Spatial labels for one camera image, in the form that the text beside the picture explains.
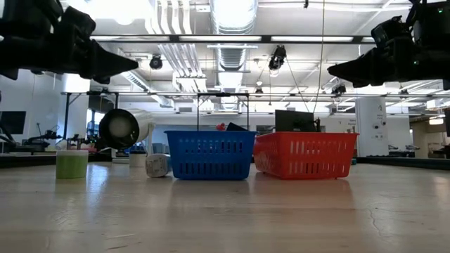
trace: ceiling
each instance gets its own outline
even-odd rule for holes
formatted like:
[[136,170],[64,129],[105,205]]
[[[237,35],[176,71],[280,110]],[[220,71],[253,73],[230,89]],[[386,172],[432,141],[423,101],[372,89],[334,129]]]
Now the ceiling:
[[[64,4],[77,7],[83,0],[67,0]],[[132,9],[130,3],[147,0],[116,0],[118,4]],[[196,34],[210,34],[210,12],[200,11],[209,6],[209,1],[192,0],[191,3],[191,29]],[[293,34],[293,35],[369,35],[372,28],[380,22],[390,19],[395,15],[402,15],[403,20],[408,14],[407,8],[411,4],[406,0],[310,0],[309,7],[303,8],[303,1],[279,1],[259,0],[257,19],[254,34]],[[171,23],[169,1],[169,24]],[[377,11],[379,8],[402,8],[400,11]],[[119,25],[112,17],[103,16],[96,18],[97,28],[95,34],[147,34],[145,20],[137,14],[136,19],[130,25]],[[198,58],[204,74],[207,77],[208,89],[217,86],[217,66],[214,59],[214,51],[207,48],[207,44],[196,44]],[[327,68],[336,63],[353,60],[360,53],[365,53],[372,45],[298,45],[287,44],[285,49],[288,54],[288,64],[280,69],[277,77],[269,78],[267,60],[274,52],[275,44],[258,44],[258,48],[250,49],[247,54],[243,88],[241,91],[254,92],[256,82],[262,81],[265,93],[297,92],[316,93],[318,88],[325,85],[321,91],[330,92],[333,84],[326,85],[333,76],[329,75]],[[161,70],[151,70],[148,66],[149,59],[155,53],[161,53],[155,44],[104,44],[111,51],[121,49],[126,56],[141,61],[138,73],[158,91],[169,91],[172,88],[173,70],[163,61]],[[398,93],[401,86],[405,87],[409,82],[386,83],[381,87],[366,87],[354,90],[351,84],[347,84],[347,93]],[[423,86],[415,93],[430,93],[442,88],[441,82],[435,82],[429,86]],[[112,80],[110,90],[133,91],[131,84],[123,77],[116,76]]]

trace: red basket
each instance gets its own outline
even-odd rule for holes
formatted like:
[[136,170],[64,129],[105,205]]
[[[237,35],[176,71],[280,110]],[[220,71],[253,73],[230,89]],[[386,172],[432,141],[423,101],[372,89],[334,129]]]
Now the red basket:
[[358,134],[277,132],[256,137],[259,171],[282,179],[329,179],[349,175]]

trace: wooden table surface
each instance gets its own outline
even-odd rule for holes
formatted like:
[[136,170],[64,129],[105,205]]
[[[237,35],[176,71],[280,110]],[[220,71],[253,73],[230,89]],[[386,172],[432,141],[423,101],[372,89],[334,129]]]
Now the wooden table surface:
[[90,164],[0,169],[2,252],[450,252],[450,173],[358,164],[346,179],[148,179]]

